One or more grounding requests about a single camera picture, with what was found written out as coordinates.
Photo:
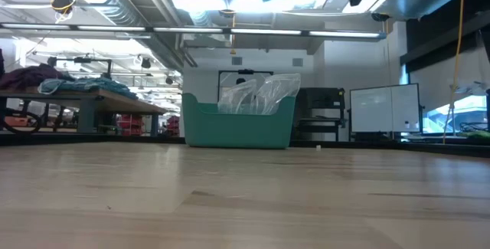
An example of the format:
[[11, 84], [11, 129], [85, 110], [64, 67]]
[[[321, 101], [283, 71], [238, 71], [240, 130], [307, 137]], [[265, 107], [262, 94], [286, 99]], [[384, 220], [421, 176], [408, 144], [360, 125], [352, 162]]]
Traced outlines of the black shelving cart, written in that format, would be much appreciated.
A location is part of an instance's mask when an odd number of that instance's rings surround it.
[[314, 134], [334, 134], [345, 128], [345, 90], [343, 88], [301, 88], [296, 96], [292, 123], [294, 140], [313, 140]]

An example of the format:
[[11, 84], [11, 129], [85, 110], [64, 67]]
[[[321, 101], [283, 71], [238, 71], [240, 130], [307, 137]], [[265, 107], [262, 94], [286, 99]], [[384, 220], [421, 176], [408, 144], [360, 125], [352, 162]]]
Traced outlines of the white whiteboard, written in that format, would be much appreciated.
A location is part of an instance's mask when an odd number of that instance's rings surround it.
[[418, 84], [350, 91], [353, 133], [420, 133]]

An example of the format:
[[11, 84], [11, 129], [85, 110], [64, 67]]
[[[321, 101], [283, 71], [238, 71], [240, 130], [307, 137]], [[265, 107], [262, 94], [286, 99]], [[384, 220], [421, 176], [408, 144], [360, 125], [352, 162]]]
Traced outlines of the long ceiling light bar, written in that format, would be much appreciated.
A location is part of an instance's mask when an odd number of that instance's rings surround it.
[[368, 39], [381, 40], [387, 35], [383, 32], [366, 31], [306, 31], [286, 29], [259, 29], [259, 28], [195, 28], [195, 27], [133, 27], [109, 25], [60, 25], [60, 24], [22, 24], [2, 22], [0, 28], [8, 30], [34, 30], [34, 31], [99, 31], [99, 32], [125, 32], [125, 33], [175, 33], [175, 34], [247, 34], [247, 35], [275, 35], [311, 38], [341, 38], [341, 39]]

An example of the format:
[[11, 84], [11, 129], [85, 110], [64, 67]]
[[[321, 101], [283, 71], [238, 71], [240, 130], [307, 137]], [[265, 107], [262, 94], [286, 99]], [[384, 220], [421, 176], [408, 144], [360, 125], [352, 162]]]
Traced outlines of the green plastic bin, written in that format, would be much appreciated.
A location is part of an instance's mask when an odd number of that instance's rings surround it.
[[296, 99], [285, 97], [270, 115], [219, 113], [216, 103], [182, 95], [185, 142], [193, 147], [285, 149], [289, 146]]

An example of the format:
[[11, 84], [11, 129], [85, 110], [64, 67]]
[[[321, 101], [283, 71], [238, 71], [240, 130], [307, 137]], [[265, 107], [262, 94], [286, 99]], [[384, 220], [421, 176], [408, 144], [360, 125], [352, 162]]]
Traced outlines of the green cloth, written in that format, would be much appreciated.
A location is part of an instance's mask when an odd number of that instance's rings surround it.
[[461, 132], [461, 136], [467, 139], [490, 139], [490, 132], [484, 130], [467, 131]]

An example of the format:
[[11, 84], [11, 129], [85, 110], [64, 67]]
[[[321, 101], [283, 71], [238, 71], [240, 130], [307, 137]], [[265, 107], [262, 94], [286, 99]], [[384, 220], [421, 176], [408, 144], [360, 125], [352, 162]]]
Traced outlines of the red storage bins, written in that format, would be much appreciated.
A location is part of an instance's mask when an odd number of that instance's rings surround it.
[[165, 135], [169, 137], [179, 137], [180, 136], [180, 117], [171, 116], [167, 119], [165, 125], [166, 131]]
[[116, 125], [122, 136], [141, 136], [143, 134], [144, 123], [140, 115], [117, 115]]

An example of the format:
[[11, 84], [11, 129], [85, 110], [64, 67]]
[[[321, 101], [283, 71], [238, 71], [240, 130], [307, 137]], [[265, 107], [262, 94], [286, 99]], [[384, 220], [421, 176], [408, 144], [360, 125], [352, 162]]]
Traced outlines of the wooden workbench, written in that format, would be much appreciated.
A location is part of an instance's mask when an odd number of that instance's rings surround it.
[[95, 115], [108, 113], [150, 116], [151, 136], [158, 135], [158, 117], [166, 110], [141, 100], [133, 100], [106, 90], [92, 92], [62, 91], [55, 94], [38, 93], [36, 87], [25, 90], [0, 90], [0, 106], [6, 106], [8, 98], [34, 100], [52, 103], [59, 106], [76, 107], [79, 109], [78, 133], [95, 133]]

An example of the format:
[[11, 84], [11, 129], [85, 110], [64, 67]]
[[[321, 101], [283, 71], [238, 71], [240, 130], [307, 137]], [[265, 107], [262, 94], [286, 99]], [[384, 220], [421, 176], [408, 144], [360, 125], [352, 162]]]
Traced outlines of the teal cloth pile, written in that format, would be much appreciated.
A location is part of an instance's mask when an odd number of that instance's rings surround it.
[[132, 100], [138, 99], [138, 96], [126, 85], [105, 77], [85, 77], [75, 80], [46, 79], [38, 86], [38, 92], [42, 94], [54, 94], [63, 91], [93, 92], [100, 90], [116, 93]]

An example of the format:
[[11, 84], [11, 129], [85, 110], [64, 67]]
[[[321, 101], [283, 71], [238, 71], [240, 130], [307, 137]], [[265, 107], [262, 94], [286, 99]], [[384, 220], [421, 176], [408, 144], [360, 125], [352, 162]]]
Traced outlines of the purple cloth pile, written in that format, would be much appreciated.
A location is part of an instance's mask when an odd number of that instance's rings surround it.
[[46, 79], [74, 80], [69, 74], [63, 74], [48, 64], [39, 64], [4, 74], [0, 78], [0, 90], [24, 90], [26, 87], [37, 87]]

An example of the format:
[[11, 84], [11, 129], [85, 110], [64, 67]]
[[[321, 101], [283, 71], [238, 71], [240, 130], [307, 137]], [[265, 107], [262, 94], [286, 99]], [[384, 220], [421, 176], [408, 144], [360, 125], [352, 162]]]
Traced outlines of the black table rig frame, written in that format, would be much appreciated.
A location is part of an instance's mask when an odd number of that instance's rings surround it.
[[[183, 138], [165, 138], [163, 136], [108, 136], [100, 134], [75, 133], [37, 133], [33, 135], [16, 135], [0, 133], [0, 147], [3, 146], [33, 146], [68, 143], [157, 143], [184, 145]], [[296, 148], [323, 149], [385, 149], [413, 152], [429, 152], [455, 156], [471, 156], [490, 159], [490, 145], [471, 144], [438, 144], [438, 143], [396, 143], [396, 142], [326, 142], [293, 140], [289, 144]]]

